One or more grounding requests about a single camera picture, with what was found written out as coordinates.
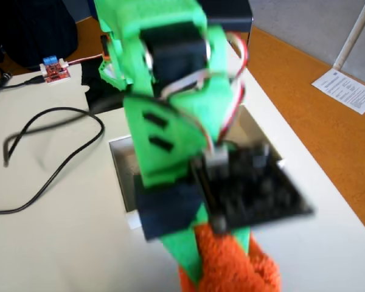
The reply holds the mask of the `green and blue gripper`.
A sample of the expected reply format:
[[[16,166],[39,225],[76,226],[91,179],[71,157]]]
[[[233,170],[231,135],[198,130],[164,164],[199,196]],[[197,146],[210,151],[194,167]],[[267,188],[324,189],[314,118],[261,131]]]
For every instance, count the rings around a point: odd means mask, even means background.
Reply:
[[[201,256],[194,227],[208,222],[203,188],[192,179],[146,188],[135,180],[135,205],[147,241],[161,238],[176,263],[197,285],[202,276]],[[233,256],[248,255],[251,229],[231,232]]]

